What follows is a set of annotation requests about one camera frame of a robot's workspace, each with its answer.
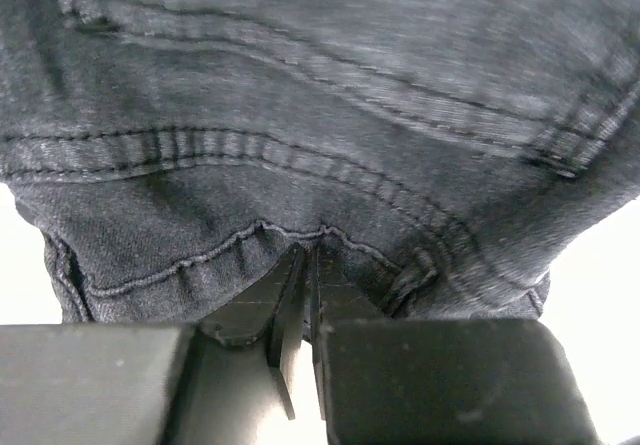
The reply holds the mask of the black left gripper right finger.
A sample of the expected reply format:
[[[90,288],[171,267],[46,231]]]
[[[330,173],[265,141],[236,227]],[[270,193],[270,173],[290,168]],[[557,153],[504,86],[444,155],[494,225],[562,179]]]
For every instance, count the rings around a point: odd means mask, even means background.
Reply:
[[[566,354],[532,320],[394,320],[325,249],[310,258],[313,363],[332,444],[594,444]]]

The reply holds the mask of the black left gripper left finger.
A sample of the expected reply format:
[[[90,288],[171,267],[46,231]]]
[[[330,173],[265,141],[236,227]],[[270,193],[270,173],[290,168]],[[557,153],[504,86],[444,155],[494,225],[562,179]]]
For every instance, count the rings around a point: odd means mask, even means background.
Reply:
[[[5,444],[270,444],[295,417],[304,250],[197,323],[5,325]]]

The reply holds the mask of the black trousers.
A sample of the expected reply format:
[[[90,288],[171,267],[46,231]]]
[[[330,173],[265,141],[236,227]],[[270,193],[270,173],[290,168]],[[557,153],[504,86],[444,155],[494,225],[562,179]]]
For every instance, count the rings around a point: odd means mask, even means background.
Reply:
[[[1,0],[1,179],[67,322],[198,320],[293,243],[536,318],[639,193],[639,0]]]

